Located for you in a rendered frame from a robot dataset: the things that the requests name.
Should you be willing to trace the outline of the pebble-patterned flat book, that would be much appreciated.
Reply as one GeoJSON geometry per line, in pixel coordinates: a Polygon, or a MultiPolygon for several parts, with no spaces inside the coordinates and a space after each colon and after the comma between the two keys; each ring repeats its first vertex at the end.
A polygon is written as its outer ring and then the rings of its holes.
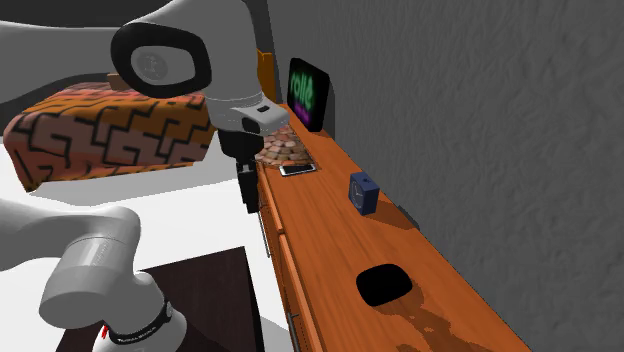
{"type": "Polygon", "coordinates": [[[263,138],[264,147],[255,160],[265,166],[313,164],[314,160],[294,129],[288,125],[263,138]]]}

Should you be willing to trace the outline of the silver phone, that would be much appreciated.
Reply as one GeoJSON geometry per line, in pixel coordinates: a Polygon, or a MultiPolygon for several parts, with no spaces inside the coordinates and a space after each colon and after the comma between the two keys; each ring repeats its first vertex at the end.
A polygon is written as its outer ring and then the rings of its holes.
{"type": "Polygon", "coordinates": [[[283,177],[316,171],[314,164],[280,165],[279,171],[283,177]]]}

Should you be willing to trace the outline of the black tablet with green display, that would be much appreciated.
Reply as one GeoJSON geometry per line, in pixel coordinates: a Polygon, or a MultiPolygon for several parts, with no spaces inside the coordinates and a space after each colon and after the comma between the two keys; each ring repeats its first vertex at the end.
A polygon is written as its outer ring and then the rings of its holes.
{"type": "Polygon", "coordinates": [[[293,57],[289,63],[287,105],[310,132],[334,133],[334,118],[327,108],[330,76],[307,61],[293,57]]]}

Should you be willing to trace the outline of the white bed with orange patterned pillow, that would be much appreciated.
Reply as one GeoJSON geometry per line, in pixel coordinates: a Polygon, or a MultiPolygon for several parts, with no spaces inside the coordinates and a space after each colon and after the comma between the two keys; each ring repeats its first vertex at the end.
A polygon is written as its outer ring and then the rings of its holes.
{"type": "Polygon", "coordinates": [[[137,266],[146,269],[242,246],[260,296],[260,321],[266,352],[293,352],[270,260],[261,250],[259,220],[246,213],[234,181],[233,163],[219,151],[216,133],[199,93],[152,99],[135,91],[116,91],[107,83],[70,86],[34,104],[1,128],[5,150],[0,163],[0,197],[30,204],[125,205],[143,224],[137,266]],[[72,151],[76,166],[60,173],[36,167],[43,160],[64,164],[65,145],[53,139],[69,127],[79,141],[120,138],[135,117],[129,135],[154,142],[161,152],[175,151],[184,139],[204,161],[167,165],[154,171],[97,165],[92,150],[72,151]]]}

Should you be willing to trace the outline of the orange wooden chest of drawers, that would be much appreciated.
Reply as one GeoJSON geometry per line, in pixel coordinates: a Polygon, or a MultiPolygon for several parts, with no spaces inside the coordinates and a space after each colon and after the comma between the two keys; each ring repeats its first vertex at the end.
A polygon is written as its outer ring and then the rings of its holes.
{"type": "Polygon", "coordinates": [[[531,352],[385,195],[362,216],[348,198],[357,164],[324,131],[290,126],[317,166],[283,177],[258,170],[277,241],[273,263],[302,352],[531,352]],[[356,277],[396,264],[413,285],[371,307],[356,277]]]}

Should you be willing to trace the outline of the blue alarm clock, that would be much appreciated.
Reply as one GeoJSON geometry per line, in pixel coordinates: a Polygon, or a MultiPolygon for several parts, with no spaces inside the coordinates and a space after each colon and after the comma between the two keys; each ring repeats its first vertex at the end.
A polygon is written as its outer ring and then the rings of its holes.
{"type": "Polygon", "coordinates": [[[362,215],[376,211],[380,187],[365,172],[356,172],[350,175],[348,198],[362,215]]]}

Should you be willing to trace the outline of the black rounded flat object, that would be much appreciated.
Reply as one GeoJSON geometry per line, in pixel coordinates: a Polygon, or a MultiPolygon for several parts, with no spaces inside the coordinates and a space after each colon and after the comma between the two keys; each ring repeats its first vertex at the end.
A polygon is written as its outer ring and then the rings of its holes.
{"type": "Polygon", "coordinates": [[[363,301],[376,307],[406,295],[412,290],[413,284],[401,267],[386,263],[359,273],[356,287],[363,301]]]}

